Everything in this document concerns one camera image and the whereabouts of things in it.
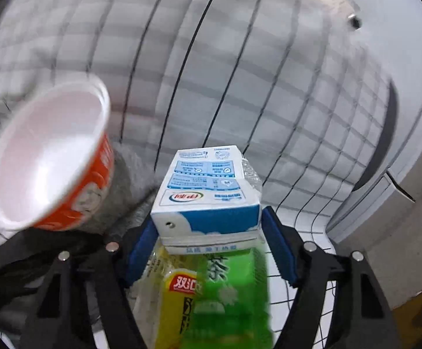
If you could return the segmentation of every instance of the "green snack wrapper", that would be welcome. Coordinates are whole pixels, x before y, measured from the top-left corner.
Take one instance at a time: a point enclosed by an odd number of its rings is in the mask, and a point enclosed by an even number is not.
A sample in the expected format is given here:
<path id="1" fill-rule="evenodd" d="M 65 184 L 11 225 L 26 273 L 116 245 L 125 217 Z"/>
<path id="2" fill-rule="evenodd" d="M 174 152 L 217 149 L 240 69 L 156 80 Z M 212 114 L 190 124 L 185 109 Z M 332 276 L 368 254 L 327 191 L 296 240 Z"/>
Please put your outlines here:
<path id="1" fill-rule="evenodd" d="M 197 279 L 181 349 L 272 349 L 264 253 L 251 248 L 208 255 Z"/>

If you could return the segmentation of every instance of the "brown floor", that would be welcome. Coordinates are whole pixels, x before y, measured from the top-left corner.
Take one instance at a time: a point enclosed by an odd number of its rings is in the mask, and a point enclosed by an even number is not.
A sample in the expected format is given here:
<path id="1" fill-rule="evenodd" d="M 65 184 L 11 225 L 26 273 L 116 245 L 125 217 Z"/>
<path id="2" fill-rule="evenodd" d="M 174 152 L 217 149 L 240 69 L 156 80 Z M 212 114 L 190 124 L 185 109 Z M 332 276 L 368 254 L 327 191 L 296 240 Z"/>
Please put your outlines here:
<path id="1" fill-rule="evenodd" d="M 411 349 L 422 338 L 422 293 L 393 310 L 404 349 Z"/>

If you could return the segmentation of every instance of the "white and blue carton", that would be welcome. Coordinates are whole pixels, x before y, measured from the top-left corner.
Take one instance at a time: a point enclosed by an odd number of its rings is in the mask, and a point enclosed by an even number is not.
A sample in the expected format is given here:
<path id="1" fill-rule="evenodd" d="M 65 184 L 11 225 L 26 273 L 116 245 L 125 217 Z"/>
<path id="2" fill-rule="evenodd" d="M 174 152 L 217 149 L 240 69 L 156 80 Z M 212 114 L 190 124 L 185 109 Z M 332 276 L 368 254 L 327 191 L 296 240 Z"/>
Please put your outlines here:
<path id="1" fill-rule="evenodd" d="M 162 244 L 171 254 L 255 246 L 260 185 L 235 145 L 177 151 L 151 209 Z"/>

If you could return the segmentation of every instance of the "white grid cloth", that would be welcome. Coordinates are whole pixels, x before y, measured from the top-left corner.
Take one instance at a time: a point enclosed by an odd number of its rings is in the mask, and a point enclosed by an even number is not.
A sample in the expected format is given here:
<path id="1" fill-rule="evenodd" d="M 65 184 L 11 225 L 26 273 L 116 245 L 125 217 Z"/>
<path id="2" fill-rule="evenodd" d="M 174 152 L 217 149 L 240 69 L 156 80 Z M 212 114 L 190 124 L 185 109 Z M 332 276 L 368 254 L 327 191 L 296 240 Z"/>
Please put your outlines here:
<path id="1" fill-rule="evenodd" d="M 389 76 L 314 0 L 12 0 L 0 21 L 0 129 L 40 80 L 93 72 L 112 140 L 163 175 L 176 150 L 236 144 L 263 202 L 335 253 L 325 227 L 382 131 Z M 10 237 L 0 230 L 0 244 Z M 274 339 L 296 295 L 267 249 Z M 324 348 L 335 282 L 313 347 Z"/>

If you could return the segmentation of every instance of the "blue gripper pad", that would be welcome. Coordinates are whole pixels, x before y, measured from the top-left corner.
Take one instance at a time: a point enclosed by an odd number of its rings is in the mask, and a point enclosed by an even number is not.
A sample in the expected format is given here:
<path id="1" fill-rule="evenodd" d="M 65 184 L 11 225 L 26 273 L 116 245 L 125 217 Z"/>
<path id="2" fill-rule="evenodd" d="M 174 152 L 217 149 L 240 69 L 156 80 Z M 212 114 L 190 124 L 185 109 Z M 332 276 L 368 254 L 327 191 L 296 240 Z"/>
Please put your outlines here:
<path id="1" fill-rule="evenodd" d="M 293 288 L 299 287 L 306 263 L 300 257 L 303 240 L 297 230 L 283 226 L 270 206 L 263 209 L 261 227 L 281 277 Z"/>
<path id="2" fill-rule="evenodd" d="M 127 257 L 127 267 L 123 277 L 126 286 L 131 286 L 142 277 L 158 238 L 156 226 L 149 215 L 140 227 L 134 228 L 129 234 L 131 236 L 129 240 L 133 245 Z"/>

